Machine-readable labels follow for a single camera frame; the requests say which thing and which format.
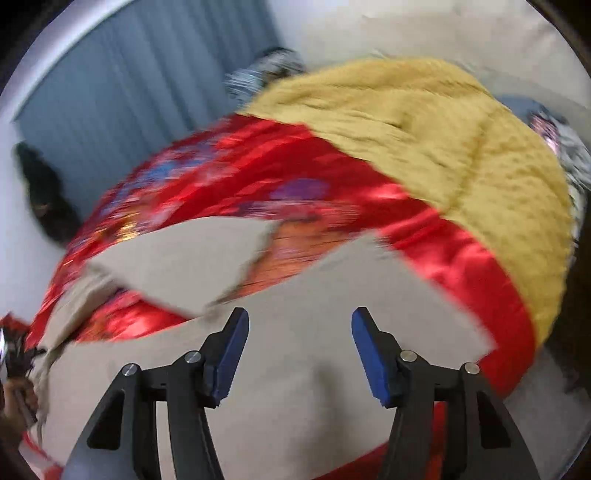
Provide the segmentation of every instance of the red blanket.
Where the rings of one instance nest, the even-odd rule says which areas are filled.
[[[239,115],[173,144],[105,195],[59,265],[29,343],[41,339],[56,301],[88,258],[115,242],[214,215],[282,220],[235,297],[277,284],[359,232],[376,229],[418,275],[471,310],[491,333],[496,349],[480,367],[500,395],[510,393],[532,363],[528,313],[492,253],[470,233],[307,127]],[[138,338],[185,320],[136,292],[120,291],[73,340]],[[436,447],[443,415],[436,410]],[[374,475],[382,454],[378,449],[328,476]]]

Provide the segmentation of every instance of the wrinkled fabric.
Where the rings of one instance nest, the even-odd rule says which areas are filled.
[[[591,191],[591,155],[587,146],[567,119],[553,115],[541,103],[519,96],[501,96],[499,101],[541,136],[558,157],[569,184],[576,250]]]
[[[306,67],[297,52],[288,48],[275,48],[247,69],[226,74],[224,85],[236,108],[243,108],[272,82],[305,71]]]
[[[361,60],[277,82],[244,113],[306,124],[469,231],[546,339],[570,256],[567,184],[539,136],[474,77],[435,59]]]
[[[167,175],[154,174],[163,165]],[[500,395],[507,395],[531,365],[535,334],[528,311],[495,256],[470,232],[305,126],[240,115],[172,145],[105,196],[58,267],[28,342],[38,342],[56,301],[89,258],[116,242],[215,215],[281,221],[234,299],[283,282],[374,229],[387,248],[399,251],[412,270],[472,312],[492,335],[496,348],[479,364]],[[183,320],[137,292],[118,291],[73,339],[140,338]],[[441,408],[435,416],[441,446]],[[372,471],[383,452],[380,448],[329,476],[341,478],[351,468]]]
[[[168,240],[159,244],[163,256],[174,245]],[[214,244],[203,249],[215,255]],[[181,283],[181,276],[172,281]],[[469,312],[369,231],[300,275],[216,306],[206,319],[126,342],[68,344],[50,372],[44,447],[66,461],[121,366],[169,365],[221,330],[234,307],[243,307],[251,321],[230,395],[207,412],[222,471],[237,480],[310,480],[330,472],[386,441],[392,423],[392,411],[370,393],[351,337],[351,314],[360,304],[403,349],[434,365],[457,369],[495,347]],[[168,431],[161,427],[158,422],[163,446]],[[160,449],[159,457],[163,478],[174,478],[171,455]]]

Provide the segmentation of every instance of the blue gripper pad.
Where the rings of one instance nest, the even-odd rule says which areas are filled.
[[[368,377],[369,387],[371,393],[377,398],[383,407],[390,408],[393,406],[394,395],[390,389],[389,379],[392,377],[392,368],[396,368],[395,356],[399,354],[400,347],[392,335],[389,333],[380,332],[376,326],[373,318],[365,307],[360,307],[353,312],[351,318],[351,331],[353,333],[353,340],[355,346],[361,357],[361,363],[365,369],[365,375]],[[389,355],[384,355],[384,351],[380,351],[376,341],[379,337],[387,336],[388,343],[391,342],[391,352]]]
[[[202,353],[206,355],[204,378],[210,391],[210,398],[216,406],[230,392],[230,386],[248,337],[248,328],[248,312],[245,309],[234,309],[224,329],[210,335],[210,337],[219,336],[216,338],[219,343],[216,345],[215,355],[208,356],[202,348]]]

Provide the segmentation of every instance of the yellow fleece blanket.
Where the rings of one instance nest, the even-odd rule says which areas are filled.
[[[471,75],[433,59],[356,61],[278,82],[244,113],[308,125],[468,230],[547,337],[570,253],[564,173]]]

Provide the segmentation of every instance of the metal screw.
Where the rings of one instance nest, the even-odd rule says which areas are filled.
[[[470,375],[478,375],[480,373],[480,367],[471,362],[464,365],[464,369],[466,369],[466,372],[468,372]]]
[[[404,362],[412,363],[417,359],[417,354],[412,350],[403,350],[400,352],[400,358]]]
[[[131,377],[138,371],[138,366],[136,364],[127,364],[121,369],[121,373],[124,374],[126,377]]]
[[[191,352],[186,353],[184,359],[188,364],[196,364],[201,360],[201,353],[196,350],[193,350]]]

